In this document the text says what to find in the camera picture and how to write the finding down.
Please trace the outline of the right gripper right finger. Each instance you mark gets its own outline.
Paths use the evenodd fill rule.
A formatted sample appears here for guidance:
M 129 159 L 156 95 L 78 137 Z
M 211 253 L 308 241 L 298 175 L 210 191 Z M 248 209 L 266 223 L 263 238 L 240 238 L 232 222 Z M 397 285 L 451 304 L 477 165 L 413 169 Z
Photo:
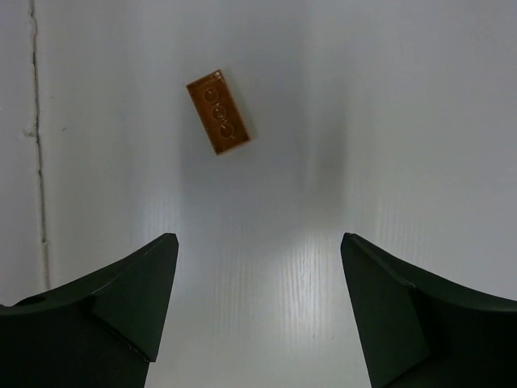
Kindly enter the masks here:
M 516 303 L 409 264 L 357 234 L 343 271 L 373 387 L 514 387 Z

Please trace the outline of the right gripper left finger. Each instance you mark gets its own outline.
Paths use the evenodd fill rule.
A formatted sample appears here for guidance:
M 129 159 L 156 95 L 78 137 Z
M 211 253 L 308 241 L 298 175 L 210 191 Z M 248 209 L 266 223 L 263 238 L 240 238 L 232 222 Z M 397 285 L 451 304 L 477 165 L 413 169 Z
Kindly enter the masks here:
M 1 308 L 3 387 L 143 387 L 179 253 L 166 233 L 124 259 Z

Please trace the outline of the orange lego plate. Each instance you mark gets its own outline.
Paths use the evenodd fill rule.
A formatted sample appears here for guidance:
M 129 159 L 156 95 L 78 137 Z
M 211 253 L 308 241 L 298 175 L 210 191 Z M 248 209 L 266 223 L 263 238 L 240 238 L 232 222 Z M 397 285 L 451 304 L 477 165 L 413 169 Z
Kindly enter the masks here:
M 189 83 L 186 88 L 216 155 L 251 140 L 221 70 Z

